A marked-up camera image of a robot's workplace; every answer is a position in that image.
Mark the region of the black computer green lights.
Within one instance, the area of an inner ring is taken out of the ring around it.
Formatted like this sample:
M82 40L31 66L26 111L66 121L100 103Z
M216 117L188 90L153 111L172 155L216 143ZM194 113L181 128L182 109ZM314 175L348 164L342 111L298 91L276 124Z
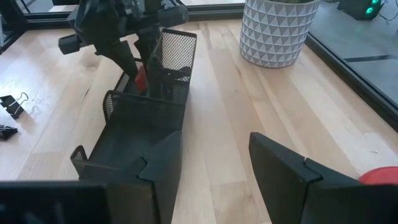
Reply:
M337 9L357 21L371 21L383 7L382 0L339 0Z

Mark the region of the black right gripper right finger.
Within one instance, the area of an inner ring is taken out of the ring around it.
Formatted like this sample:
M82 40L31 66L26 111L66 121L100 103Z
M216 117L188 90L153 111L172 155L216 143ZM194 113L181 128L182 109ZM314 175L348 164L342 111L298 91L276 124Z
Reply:
M249 154L272 224L398 224L398 182L365 184L257 132Z

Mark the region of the red eraser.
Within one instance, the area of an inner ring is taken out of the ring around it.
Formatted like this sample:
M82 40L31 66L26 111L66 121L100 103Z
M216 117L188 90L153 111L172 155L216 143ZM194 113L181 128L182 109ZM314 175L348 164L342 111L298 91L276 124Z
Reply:
M147 90L147 75L143 65L138 68L138 73L134 79L137 91L142 94Z

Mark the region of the red desk lamp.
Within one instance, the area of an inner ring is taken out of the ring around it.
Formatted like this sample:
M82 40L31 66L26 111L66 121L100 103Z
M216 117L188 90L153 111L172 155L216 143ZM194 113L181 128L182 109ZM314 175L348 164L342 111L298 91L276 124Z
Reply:
M358 180L368 185L398 185L398 166L380 167L370 170L360 176Z

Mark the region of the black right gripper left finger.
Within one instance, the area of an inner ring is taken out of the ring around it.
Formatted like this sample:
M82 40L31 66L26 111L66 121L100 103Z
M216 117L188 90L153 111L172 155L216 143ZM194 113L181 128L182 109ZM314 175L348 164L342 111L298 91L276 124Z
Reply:
M171 224L182 170L174 131L130 165L78 181L0 182L0 224Z

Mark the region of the black mesh desk organizer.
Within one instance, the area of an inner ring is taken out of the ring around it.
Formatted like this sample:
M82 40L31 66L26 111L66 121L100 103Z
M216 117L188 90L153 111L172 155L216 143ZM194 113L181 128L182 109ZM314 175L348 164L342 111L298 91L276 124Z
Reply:
M157 51L159 68L192 69L196 47L196 34L164 29ZM115 88L104 96L105 127L91 154L78 146L70 156L79 179L87 176L91 166L96 166L99 174L128 166L172 132L182 133L189 89L190 81L162 81L160 98L141 96L135 82L123 73Z

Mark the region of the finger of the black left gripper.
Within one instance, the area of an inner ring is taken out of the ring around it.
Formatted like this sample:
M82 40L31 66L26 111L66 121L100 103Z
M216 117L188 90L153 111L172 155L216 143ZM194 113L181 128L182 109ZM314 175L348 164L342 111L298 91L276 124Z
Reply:
M136 61L126 40L112 40L102 44L95 44L96 55L102 55L115 62L132 80L138 74Z
M157 55L159 49L159 41L161 40L161 31L159 27L150 27L142 29L137 33L138 40L134 46L139 51L141 61L147 75L147 90L140 94L141 96L149 95L153 98L160 98L161 83L158 79L158 69L160 67L160 59Z

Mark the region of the black binder clip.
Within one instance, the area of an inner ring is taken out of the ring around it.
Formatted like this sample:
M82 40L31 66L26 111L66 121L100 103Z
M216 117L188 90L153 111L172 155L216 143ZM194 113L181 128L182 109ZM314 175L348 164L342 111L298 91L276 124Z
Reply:
M25 111L22 104L29 100L27 93L22 92L18 99L12 95L0 96L0 105L9 113L13 119L18 119Z
M0 139L6 141L9 138L11 138L13 135L15 135L16 133L18 133L17 128L13 128L10 126L5 126L5 125L0 124Z

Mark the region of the white triangle-patterned plant pot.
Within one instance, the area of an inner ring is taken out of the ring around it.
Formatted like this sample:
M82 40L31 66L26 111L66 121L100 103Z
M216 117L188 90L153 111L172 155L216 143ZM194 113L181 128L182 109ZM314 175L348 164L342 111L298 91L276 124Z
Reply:
M255 65L283 68L295 63L320 0L246 0L240 54Z

